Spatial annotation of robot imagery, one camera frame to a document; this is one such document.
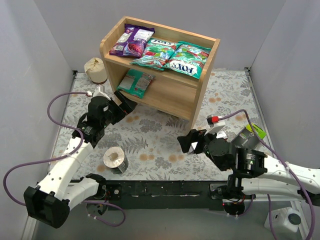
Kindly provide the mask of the teal candy bag back side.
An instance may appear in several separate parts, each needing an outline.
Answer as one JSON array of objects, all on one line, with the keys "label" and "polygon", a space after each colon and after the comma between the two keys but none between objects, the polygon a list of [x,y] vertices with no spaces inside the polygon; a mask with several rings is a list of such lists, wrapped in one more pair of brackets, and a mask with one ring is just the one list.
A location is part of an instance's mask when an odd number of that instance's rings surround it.
[{"label": "teal candy bag back side", "polygon": [[154,75],[135,69],[129,69],[117,90],[124,91],[132,96],[142,99],[150,83],[155,79]]}]

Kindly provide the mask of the green mint candy bag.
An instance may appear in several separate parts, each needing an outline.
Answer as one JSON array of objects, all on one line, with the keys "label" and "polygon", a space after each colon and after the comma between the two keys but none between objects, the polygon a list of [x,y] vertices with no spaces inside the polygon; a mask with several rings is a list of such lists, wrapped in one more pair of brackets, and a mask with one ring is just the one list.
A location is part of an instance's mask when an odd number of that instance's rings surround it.
[{"label": "green mint candy bag", "polygon": [[151,38],[147,42],[141,57],[134,59],[130,64],[163,71],[164,65],[179,46],[178,42]]}]

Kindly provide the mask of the purple berry candy bag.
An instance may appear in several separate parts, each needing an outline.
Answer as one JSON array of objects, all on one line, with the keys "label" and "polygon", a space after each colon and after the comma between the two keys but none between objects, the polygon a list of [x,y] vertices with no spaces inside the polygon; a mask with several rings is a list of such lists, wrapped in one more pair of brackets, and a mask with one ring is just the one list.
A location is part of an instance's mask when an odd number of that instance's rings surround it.
[{"label": "purple berry candy bag", "polygon": [[140,58],[154,33],[154,28],[125,23],[124,33],[116,41],[109,54],[118,57]]}]

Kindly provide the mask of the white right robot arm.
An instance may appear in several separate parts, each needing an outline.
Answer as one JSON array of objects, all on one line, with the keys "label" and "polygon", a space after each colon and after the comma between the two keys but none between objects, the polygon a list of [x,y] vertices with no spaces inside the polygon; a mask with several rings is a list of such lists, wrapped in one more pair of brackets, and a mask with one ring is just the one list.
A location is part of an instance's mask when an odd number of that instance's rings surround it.
[{"label": "white right robot arm", "polygon": [[270,194],[320,204],[319,169],[282,164],[264,152],[236,147],[206,130],[192,129],[177,140],[183,153],[205,154],[220,171],[232,171],[226,184],[213,191],[215,197],[231,200]]}]

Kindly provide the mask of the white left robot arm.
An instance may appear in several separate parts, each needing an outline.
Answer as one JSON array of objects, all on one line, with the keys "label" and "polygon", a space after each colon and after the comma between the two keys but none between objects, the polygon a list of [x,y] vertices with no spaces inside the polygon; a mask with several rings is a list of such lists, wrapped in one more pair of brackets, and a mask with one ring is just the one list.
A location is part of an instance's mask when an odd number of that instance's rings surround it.
[{"label": "white left robot arm", "polygon": [[83,201],[108,199],[107,181],[101,175],[90,173],[73,186],[69,183],[105,135],[105,128],[120,122],[136,108],[137,103],[119,91],[114,94],[120,104],[101,90],[88,93],[91,99],[87,112],[79,118],[62,159],[43,180],[35,187],[29,186],[23,194],[30,217],[57,229],[65,223],[70,211]]}]

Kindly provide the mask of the wooden two-tier shelf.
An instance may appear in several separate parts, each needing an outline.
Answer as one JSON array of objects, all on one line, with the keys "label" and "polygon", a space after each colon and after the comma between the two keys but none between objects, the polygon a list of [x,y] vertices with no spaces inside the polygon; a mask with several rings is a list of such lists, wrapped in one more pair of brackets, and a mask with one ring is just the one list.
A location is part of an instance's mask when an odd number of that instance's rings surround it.
[{"label": "wooden two-tier shelf", "polygon": [[[124,33],[125,24],[154,28],[155,34],[153,37],[161,41],[185,41],[210,48],[210,54],[200,78],[196,79],[170,69],[159,71],[132,65],[131,62],[133,58],[131,57],[111,55],[109,51]],[[99,51],[113,91],[116,91],[117,86],[123,80],[129,69],[136,69],[154,75],[155,80],[149,85],[142,99],[128,93],[124,95],[134,102],[187,120],[188,124],[185,127],[185,132],[188,133],[194,128],[201,110],[220,41],[219,38],[212,38],[139,18],[123,16],[102,39]]]}]

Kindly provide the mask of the green Fox's candy bag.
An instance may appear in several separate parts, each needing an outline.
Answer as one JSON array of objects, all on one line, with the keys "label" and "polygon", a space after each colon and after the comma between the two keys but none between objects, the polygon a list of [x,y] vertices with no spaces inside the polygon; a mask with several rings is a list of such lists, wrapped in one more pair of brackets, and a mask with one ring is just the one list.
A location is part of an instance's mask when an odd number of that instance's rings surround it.
[{"label": "green Fox's candy bag", "polygon": [[210,48],[179,41],[177,49],[163,67],[199,80],[210,52]]}]

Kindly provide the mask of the black green razor box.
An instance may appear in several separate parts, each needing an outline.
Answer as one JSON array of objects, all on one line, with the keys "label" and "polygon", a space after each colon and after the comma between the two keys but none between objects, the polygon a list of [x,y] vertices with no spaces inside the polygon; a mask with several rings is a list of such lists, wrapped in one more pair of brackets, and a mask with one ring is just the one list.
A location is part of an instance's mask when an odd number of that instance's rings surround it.
[{"label": "black green razor box", "polygon": [[255,149],[260,143],[259,139],[263,140],[267,133],[257,126],[252,124],[254,131],[257,135],[254,134],[251,126],[247,124],[231,141],[237,148],[244,149]]}]

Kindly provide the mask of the floral table mat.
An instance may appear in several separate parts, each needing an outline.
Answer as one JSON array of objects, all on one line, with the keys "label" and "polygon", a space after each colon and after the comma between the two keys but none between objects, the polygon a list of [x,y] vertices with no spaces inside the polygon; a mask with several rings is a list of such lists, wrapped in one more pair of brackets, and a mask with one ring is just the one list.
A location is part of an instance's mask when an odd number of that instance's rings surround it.
[{"label": "floral table mat", "polygon": [[[194,127],[208,127],[211,114],[226,116],[246,110],[230,118],[223,131],[232,140],[248,122],[263,127],[261,115],[252,93],[247,70],[212,71],[202,107]],[[204,154],[184,154],[177,138],[187,133],[187,121],[145,105],[115,125],[109,125],[104,137],[73,175],[78,180],[90,173],[108,180],[186,180],[223,181],[230,171],[220,171]],[[115,174],[103,162],[110,147],[120,147],[128,159],[124,173]]]}]

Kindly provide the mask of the beige wrapped tissue roll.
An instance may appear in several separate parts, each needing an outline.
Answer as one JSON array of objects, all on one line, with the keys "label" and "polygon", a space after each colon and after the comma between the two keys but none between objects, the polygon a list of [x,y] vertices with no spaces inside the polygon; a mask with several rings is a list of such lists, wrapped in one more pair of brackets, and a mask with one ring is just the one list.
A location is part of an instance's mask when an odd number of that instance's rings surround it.
[{"label": "beige wrapped tissue roll", "polygon": [[84,64],[84,72],[89,80],[97,85],[105,83],[108,79],[104,63],[98,57],[93,57]]}]

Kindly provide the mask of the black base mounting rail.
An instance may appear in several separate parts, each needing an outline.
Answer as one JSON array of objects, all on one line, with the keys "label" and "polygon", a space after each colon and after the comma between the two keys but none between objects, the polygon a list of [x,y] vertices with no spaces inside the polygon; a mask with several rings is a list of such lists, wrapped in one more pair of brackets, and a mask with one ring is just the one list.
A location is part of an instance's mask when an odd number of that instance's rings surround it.
[{"label": "black base mounting rail", "polygon": [[228,193],[226,181],[107,180],[89,201],[108,201],[124,210],[209,209],[222,211],[223,202],[242,204],[250,195]]}]

